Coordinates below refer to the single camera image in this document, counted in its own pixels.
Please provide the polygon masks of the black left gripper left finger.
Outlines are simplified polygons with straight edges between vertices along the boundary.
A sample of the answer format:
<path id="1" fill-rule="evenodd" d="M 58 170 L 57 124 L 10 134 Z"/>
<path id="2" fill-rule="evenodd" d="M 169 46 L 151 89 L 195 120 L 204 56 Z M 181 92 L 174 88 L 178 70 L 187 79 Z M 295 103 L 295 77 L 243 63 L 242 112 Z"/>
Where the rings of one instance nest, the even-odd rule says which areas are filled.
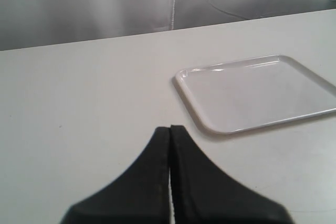
<path id="1" fill-rule="evenodd" d="M 115 181 L 72 205 L 62 223 L 170 223 L 170 130 L 157 127 Z"/>

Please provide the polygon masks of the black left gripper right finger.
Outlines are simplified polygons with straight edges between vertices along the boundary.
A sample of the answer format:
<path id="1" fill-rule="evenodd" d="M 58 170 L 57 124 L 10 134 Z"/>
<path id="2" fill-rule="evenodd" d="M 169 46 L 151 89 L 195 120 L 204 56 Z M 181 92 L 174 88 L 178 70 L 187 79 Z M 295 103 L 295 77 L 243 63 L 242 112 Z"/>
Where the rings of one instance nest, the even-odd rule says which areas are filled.
<path id="1" fill-rule="evenodd" d="M 170 127 L 170 173 L 176 223 L 291 223 L 284 206 L 227 175 L 182 125 Z"/>

